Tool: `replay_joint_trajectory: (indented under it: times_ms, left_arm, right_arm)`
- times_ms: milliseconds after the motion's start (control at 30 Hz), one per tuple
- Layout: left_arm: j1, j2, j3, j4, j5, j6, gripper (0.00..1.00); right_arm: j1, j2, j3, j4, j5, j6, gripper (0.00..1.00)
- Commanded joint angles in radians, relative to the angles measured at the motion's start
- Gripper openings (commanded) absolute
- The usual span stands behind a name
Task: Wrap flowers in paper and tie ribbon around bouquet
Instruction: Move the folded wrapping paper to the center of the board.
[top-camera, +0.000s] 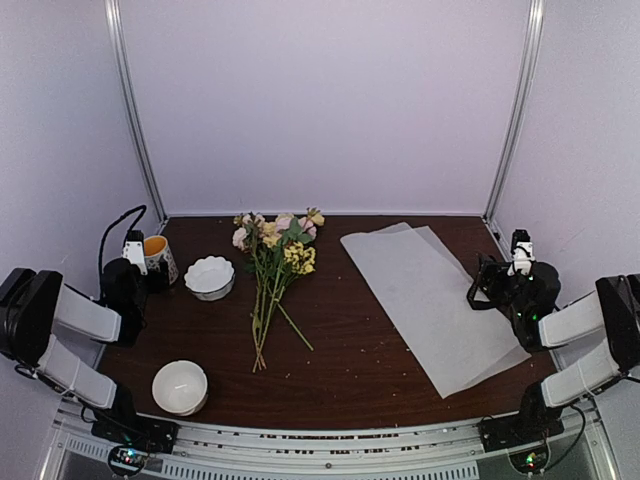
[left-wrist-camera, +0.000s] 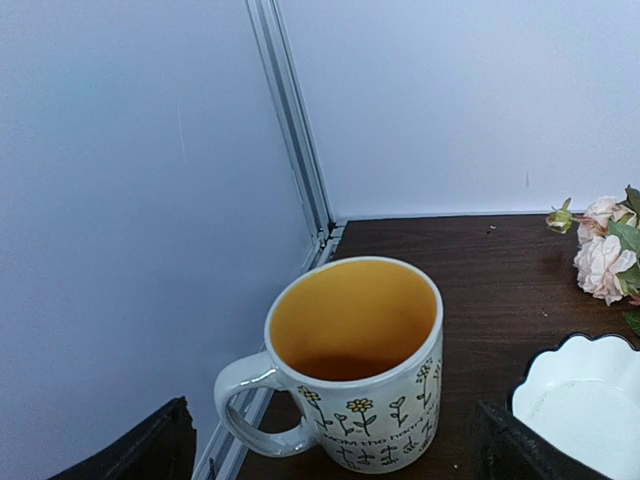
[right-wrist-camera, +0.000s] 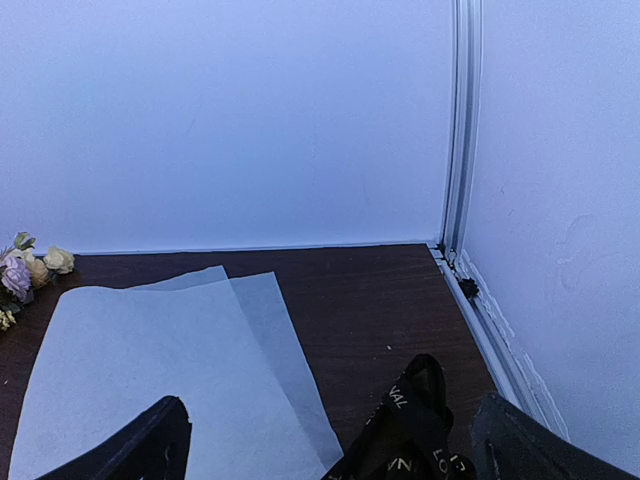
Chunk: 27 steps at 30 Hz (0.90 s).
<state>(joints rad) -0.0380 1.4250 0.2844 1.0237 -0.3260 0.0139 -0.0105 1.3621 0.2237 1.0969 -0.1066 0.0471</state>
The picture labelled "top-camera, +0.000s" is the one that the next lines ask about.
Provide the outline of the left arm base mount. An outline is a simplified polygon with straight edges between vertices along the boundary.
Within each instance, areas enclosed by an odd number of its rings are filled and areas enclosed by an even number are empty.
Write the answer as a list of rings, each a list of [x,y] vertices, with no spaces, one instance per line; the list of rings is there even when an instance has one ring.
[[[179,425],[175,422],[140,417],[136,428],[125,428],[109,420],[96,420],[92,424],[91,434],[139,451],[170,454],[178,430]]]

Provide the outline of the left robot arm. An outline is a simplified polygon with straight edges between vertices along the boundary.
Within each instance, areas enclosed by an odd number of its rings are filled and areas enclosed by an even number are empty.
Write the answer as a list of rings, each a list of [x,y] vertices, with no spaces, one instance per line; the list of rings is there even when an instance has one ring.
[[[57,271],[14,269],[1,285],[1,353],[20,374],[75,397],[121,443],[167,437],[171,425],[138,415],[127,387],[89,366],[55,334],[66,328],[101,344],[135,345],[146,326],[148,295],[139,267],[124,258],[109,262],[100,287],[93,300]]]

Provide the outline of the translucent white wrapping paper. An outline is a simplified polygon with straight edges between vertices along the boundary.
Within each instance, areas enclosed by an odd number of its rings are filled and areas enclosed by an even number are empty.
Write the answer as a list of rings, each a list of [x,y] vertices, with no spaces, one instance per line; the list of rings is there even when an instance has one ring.
[[[429,227],[402,222],[341,243],[440,397],[530,359],[498,310],[471,309],[471,277]]]

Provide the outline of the small yellow flower sprig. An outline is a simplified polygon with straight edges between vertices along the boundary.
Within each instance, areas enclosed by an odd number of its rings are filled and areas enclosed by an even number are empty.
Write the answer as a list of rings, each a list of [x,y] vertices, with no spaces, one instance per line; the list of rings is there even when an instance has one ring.
[[[252,336],[255,360],[252,372],[267,368],[264,347],[273,316],[279,312],[304,345],[314,351],[311,342],[292,319],[282,301],[288,288],[299,278],[316,271],[316,249],[302,242],[277,244],[260,248],[253,255],[256,277],[256,298],[252,312]]]

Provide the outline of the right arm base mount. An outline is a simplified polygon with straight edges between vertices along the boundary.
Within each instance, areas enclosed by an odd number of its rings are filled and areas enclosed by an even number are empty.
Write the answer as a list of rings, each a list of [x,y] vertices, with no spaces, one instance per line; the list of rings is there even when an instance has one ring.
[[[511,449],[529,443],[541,442],[564,432],[561,420],[541,425],[527,423],[518,415],[485,418],[478,424],[480,438],[486,452]]]

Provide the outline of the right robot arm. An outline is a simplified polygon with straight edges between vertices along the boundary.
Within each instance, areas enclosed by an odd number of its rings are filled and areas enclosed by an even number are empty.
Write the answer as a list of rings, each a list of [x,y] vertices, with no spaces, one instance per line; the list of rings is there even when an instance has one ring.
[[[600,278],[594,291],[558,310],[560,287],[559,273],[548,263],[479,258],[467,301],[477,311],[505,313],[526,352],[554,350],[596,332],[605,335],[570,366],[529,385],[517,413],[481,421],[479,433],[488,451],[562,433],[565,408],[615,384],[639,364],[638,275]]]

